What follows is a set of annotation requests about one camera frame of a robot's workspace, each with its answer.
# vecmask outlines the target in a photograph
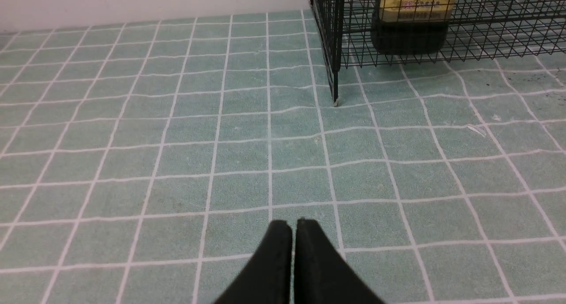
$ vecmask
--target black wire cage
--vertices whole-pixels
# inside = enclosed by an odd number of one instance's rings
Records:
[[[566,0],[310,0],[334,106],[342,66],[566,52]]]

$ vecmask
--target bottle label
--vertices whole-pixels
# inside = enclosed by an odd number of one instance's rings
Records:
[[[455,0],[380,0],[384,22],[428,22],[450,18]]]

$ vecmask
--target white wall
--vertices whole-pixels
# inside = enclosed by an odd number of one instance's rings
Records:
[[[308,0],[0,0],[0,32],[307,7]]]

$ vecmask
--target black bottle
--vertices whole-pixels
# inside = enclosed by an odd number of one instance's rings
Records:
[[[371,40],[380,54],[438,52],[446,40],[455,0],[376,0]]]

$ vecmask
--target tile floor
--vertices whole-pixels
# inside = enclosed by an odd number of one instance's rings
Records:
[[[564,54],[349,68],[334,108],[308,11],[0,48],[2,304],[209,303],[301,216],[390,303],[566,302]]]

